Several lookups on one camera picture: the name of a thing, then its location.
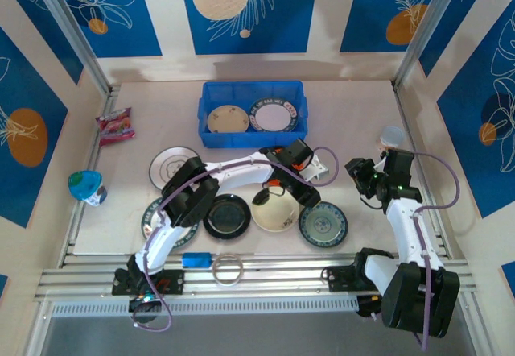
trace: metal grille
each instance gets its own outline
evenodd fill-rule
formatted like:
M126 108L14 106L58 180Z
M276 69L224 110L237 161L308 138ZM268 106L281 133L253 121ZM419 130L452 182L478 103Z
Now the metal grille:
M355 296L297 298L239 298L168 301L176 316L212 314L322 313L356 312ZM56 303L52 317L119 317L127 316L126 301L91 301Z

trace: table surface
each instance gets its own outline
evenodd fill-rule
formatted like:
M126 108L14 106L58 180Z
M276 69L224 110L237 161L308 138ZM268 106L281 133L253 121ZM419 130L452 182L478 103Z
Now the table surface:
M182 248L173 250L174 253L321 255L356 253L362 247L397 252L393 231L385 215L360 202L354 183L344 169L344 165L355 157L378 161L380 152L376 140L383 126L402 127L390 82L305 81L303 84L309 105L306 142L310 147L330 147L340 159L337 180L319 191L324 201L337 205L347 216L346 239L339 246L322 249L308 243L297 224L288 231L271 233L252 221L241 237L230 241L211 237L201 226L195 237ZM160 191L148 176L150 162L160 151L174 146L190 147L206 162L236 159L255 151L207 149L202 145L196 118L202 85L203 82L196 81L122 85L116 109L132 107L131 120L136 137L101 149L97 170L104 177L108 196L100 207L86 207L74 254L120 255L141 249L144 244L142 215L146 207L160 197ZM319 157L334 172L331 156L322 151ZM414 167L412 172L413 185L419 187ZM250 204L260 189L260 185L252 184L231 193Z

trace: snack bag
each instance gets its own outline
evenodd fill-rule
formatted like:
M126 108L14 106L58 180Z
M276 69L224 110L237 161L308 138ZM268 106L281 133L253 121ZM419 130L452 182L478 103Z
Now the snack bag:
M100 146L132 139L136 135L130 124L130 108L115 110L96 120L100 127Z

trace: white wall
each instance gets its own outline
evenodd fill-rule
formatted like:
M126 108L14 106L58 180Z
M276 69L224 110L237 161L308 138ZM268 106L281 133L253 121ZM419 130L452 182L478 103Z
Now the white wall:
M401 91L417 144L442 156L459 175L461 198L445 216L472 269L490 334L506 356L515 349L515 304L501 265L515 260L515 202L481 219L436 102L511 1L477 0L429 77L416 65ZM446 169L432 162L424 168L438 201L451 201L455 188Z
M104 58L109 80L389 80L404 52L340 54L352 0L315 0L307 52L196 56L184 0L145 0L163 57Z
M0 217L0 274L9 277L0 304L0 354L7 356L23 350L41 271L56 266L74 205L68 175L85 166L104 99L87 72L73 83L15 0L0 0L0 27L68 108L29 226Z

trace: plate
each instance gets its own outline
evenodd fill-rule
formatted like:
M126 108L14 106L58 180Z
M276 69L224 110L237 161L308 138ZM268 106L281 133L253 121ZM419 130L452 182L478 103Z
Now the plate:
M198 155L190 148L172 147L165 149L155 156L150 163L148 171L150 181L157 189L163 189L179 168L191 157L198 157Z
M317 247L338 246L347 236L347 218L341 209L321 201L300 214L299 228L303 237Z
M208 116L211 133L243 133L249 128L249 115L234 105L219 106Z
M280 97L267 97L254 102L249 118L258 132L289 132L299 120L296 108Z
M154 228L159 223L159 215L158 215L158 207L161 204L161 198L156 199L150 205L146 208L145 213L142 217L142 234L145 240L147 240L150 235L152 234L152 231L154 231ZM193 238L193 236L196 234L196 232L199 229L199 224L190 227L189 229L184 231L184 234L179 237L175 245L173 246L173 249L177 249L179 247L184 246L186 243L190 242Z
M290 229L298 221L300 205L289 192L283 191L281 187L270 187L268 190L270 195L267 201L256 202L262 192L254 198L250 208L252 218L262 229L281 233Z
M204 227L208 233L226 240L242 235L249 228L249 224L249 206L243 199L232 194L216 197L204 218Z

